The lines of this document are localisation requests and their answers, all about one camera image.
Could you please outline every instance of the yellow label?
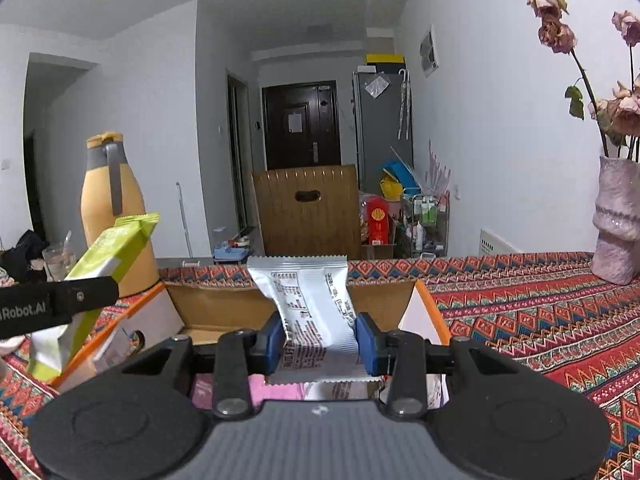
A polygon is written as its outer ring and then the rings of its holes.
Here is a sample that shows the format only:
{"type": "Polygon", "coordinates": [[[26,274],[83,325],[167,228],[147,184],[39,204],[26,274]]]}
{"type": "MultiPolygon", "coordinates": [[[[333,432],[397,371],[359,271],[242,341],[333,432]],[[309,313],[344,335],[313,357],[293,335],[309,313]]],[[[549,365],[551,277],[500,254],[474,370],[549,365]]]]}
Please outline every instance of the yellow label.
{"type": "Polygon", "coordinates": [[[373,218],[377,222],[380,222],[381,220],[385,219],[385,212],[382,211],[382,209],[380,209],[379,207],[377,207],[371,212],[371,218],[373,218]]]}

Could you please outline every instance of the refrigerator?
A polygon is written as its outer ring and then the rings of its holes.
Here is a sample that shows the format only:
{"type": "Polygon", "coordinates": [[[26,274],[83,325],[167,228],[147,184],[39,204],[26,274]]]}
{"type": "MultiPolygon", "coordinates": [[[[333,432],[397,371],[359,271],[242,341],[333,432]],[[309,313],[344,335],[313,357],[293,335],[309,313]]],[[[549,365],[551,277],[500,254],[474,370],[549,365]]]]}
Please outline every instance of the refrigerator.
{"type": "Polygon", "coordinates": [[[378,97],[373,98],[366,88],[377,76],[372,73],[355,73],[353,93],[359,187],[366,193],[381,194],[380,180],[383,173],[380,166],[389,160],[396,160],[391,147],[405,163],[413,166],[414,136],[409,119],[409,136],[406,138],[405,102],[402,135],[398,139],[402,76],[385,74],[390,85],[378,97]]]}

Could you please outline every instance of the patterned tablecloth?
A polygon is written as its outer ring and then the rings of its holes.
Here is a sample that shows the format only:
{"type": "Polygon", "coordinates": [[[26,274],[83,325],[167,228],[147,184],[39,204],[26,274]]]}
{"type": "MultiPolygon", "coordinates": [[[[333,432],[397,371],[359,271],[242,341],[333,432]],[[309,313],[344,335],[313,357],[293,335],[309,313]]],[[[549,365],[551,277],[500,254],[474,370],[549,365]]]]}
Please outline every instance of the patterned tablecloth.
{"type": "MultiPolygon", "coordinates": [[[[640,280],[603,282],[589,253],[515,254],[424,261],[351,262],[350,285],[422,280],[453,335],[483,341],[596,402],[611,441],[597,480],[640,480],[640,280]]],[[[254,286],[241,266],[173,269],[166,282],[205,287],[254,286]]],[[[123,310],[103,311],[95,331],[123,310]]],[[[20,479],[40,471],[28,426],[54,392],[22,372],[24,345],[6,361],[0,384],[0,455],[20,479]]]]}

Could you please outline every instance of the yellow thermos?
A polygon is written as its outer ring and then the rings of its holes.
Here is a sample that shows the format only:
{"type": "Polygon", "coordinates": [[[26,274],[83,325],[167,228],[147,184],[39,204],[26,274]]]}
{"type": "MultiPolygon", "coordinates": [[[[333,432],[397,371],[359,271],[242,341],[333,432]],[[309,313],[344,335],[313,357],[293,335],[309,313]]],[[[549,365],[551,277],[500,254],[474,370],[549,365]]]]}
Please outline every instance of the yellow thermos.
{"type": "MultiPolygon", "coordinates": [[[[145,202],[124,152],[122,134],[104,132],[86,142],[87,167],[80,213],[88,246],[119,216],[142,215],[145,202]]],[[[159,279],[151,241],[120,282],[120,297],[148,289],[159,279]]]]}

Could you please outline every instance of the thermos handle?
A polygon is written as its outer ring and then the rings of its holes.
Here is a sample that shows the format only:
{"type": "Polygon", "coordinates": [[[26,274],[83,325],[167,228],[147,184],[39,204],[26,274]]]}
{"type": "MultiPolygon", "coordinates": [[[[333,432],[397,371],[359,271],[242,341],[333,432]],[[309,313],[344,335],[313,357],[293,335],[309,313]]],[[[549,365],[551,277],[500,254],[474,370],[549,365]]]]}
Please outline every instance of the thermos handle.
{"type": "Polygon", "coordinates": [[[111,209],[114,216],[122,214],[122,181],[120,179],[120,155],[118,145],[109,142],[107,148],[107,166],[109,167],[109,187],[111,189],[111,209]]]}

